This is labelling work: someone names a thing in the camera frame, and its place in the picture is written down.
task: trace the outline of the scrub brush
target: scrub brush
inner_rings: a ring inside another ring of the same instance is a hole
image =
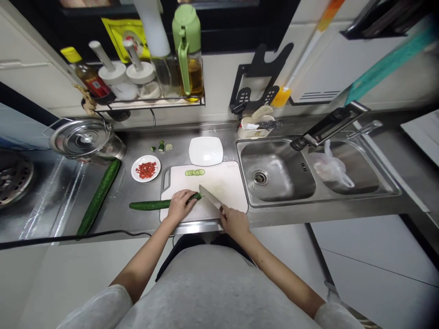
[[[306,61],[308,56],[310,55],[311,51],[316,46],[317,42],[319,41],[320,37],[326,31],[326,29],[329,26],[329,23],[331,23],[332,19],[334,18],[335,14],[337,14],[338,10],[342,6],[344,0],[331,0],[331,3],[329,4],[328,8],[326,9],[325,13],[323,14],[323,17],[320,20],[319,25],[317,26],[317,30],[314,32],[314,35],[312,36],[308,46],[306,47],[302,57],[300,58],[299,63],[295,67],[293,73],[291,74],[287,84],[279,89],[278,93],[274,97],[273,101],[271,102],[271,106],[276,108],[283,108],[285,104],[287,103],[289,96],[291,95],[291,89],[289,86],[293,82],[293,79],[297,75],[298,71],[302,67],[303,63]]]
[[[280,128],[280,126],[282,126],[282,122],[280,122],[279,120],[274,120],[274,121],[264,121],[264,122],[258,122],[256,125],[259,126],[258,129],[278,129]]]

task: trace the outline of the white sleeve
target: white sleeve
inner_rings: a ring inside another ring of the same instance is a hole
[[[320,306],[314,321],[323,329],[364,329],[346,308],[334,302]]]
[[[58,329],[113,329],[132,306],[125,287],[110,286],[70,313]]]

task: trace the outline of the small round plate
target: small round plate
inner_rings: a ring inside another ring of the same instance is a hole
[[[139,165],[148,162],[155,162],[155,173],[150,178],[142,179],[140,178],[139,174],[136,172],[136,169],[139,167]],[[131,175],[136,181],[139,181],[141,183],[146,183],[156,178],[160,173],[160,169],[161,169],[161,164],[160,164],[160,160],[158,160],[157,157],[153,155],[144,155],[138,158],[136,161],[134,161],[133,166],[131,167]]]

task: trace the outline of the hand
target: hand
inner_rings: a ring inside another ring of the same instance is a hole
[[[193,198],[188,204],[186,202],[196,192],[191,190],[182,190],[172,196],[171,204],[169,205],[168,216],[165,218],[167,222],[171,222],[177,226],[191,211],[194,204],[197,202]]]
[[[238,244],[243,243],[251,234],[248,217],[245,213],[223,205],[223,213],[220,213],[221,224],[226,233]]]

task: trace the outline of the teal cloth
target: teal cloth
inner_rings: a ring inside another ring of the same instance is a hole
[[[359,100],[385,77],[438,38],[438,29],[429,27],[419,32],[402,47],[385,56],[352,84],[345,106],[352,101]]]

